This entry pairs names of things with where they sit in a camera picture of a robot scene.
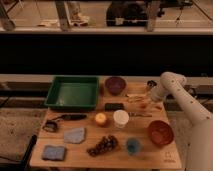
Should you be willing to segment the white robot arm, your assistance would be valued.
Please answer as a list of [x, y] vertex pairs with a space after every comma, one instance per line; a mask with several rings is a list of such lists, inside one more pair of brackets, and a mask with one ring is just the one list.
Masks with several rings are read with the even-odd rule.
[[182, 74], [163, 72], [150, 100], [160, 102], [171, 94], [192, 123], [185, 171], [213, 171], [213, 114], [184, 89], [186, 82]]

